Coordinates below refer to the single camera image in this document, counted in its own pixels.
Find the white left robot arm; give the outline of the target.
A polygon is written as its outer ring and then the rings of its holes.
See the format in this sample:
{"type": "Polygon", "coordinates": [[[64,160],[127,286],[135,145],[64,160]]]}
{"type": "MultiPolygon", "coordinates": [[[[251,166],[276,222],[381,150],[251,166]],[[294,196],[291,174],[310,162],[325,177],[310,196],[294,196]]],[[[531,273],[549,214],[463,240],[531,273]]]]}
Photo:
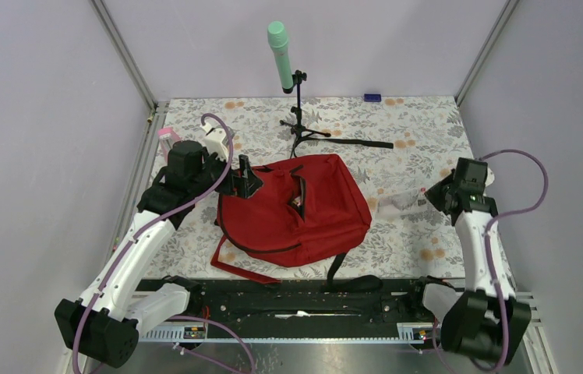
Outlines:
{"type": "Polygon", "coordinates": [[[239,155],[234,170],[232,156],[210,153],[196,141],[175,143],[104,269],[75,301],[59,302],[55,319],[75,373],[83,371],[80,355],[113,368],[124,365],[139,339],[169,319],[191,321],[207,332],[212,322],[198,317],[203,300],[193,281],[172,277],[140,301],[132,297],[149,263],[200,200],[213,191],[249,198],[262,186],[249,158],[239,155]]]}

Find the clear plastic pouch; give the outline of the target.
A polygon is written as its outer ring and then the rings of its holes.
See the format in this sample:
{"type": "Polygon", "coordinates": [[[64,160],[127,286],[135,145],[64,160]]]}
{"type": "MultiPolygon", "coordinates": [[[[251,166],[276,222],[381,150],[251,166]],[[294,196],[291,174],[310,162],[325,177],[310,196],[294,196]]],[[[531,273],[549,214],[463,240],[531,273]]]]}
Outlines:
{"type": "Polygon", "coordinates": [[[408,189],[379,199],[375,218],[396,219],[409,214],[422,213],[427,209],[427,206],[424,189],[408,189]]]}

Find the red student backpack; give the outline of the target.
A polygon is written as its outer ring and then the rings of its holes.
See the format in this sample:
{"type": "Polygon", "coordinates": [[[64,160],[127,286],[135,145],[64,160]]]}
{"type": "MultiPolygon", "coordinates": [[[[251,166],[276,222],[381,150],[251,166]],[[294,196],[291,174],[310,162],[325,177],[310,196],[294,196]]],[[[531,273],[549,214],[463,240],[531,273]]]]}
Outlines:
{"type": "Polygon", "coordinates": [[[372,223],[368,203],[339,155],[306,155],[253,170],[263,186],[252,197],[219,196],[215,223],[223,232],[222,242],[285,268],[331,258],[325,292],[382,288],[382,280],[373,275],[334,281],[372,223]],[[302,197],[300,209],[292,206],[296,196],[302,197]]]}

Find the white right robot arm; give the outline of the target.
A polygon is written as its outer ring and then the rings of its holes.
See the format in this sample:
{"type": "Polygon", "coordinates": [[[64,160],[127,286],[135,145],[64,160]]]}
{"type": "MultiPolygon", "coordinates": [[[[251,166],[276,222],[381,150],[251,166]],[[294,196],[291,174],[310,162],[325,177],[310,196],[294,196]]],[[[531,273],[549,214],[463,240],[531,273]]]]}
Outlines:
{"type": "Polygon", "coordinates": [[[502,369],[514,357],[531,321],[529,305],[518,300],[504,273],[497,237],[498,210],[486,196],[485,162],[459,158],[456,167],[428,189],[426,199],[450,218],[458,235],[465,269],[465,287],[427,277],[423,290],[408,300],[412,317],[440,324],[445,351],[502,369]]]}

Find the pink capped marker set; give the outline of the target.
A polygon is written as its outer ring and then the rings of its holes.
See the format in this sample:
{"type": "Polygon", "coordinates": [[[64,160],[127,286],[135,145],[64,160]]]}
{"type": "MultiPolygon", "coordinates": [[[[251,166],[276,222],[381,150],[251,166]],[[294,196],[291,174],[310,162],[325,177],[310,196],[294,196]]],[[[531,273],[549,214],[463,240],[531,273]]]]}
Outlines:
{"type": "Polygon", "coordinates": [[[301,208],[302,207],[302,197],[301,196],[296,196],[292,202],[291,202],[292,206],[295,208],[301,208]]]}

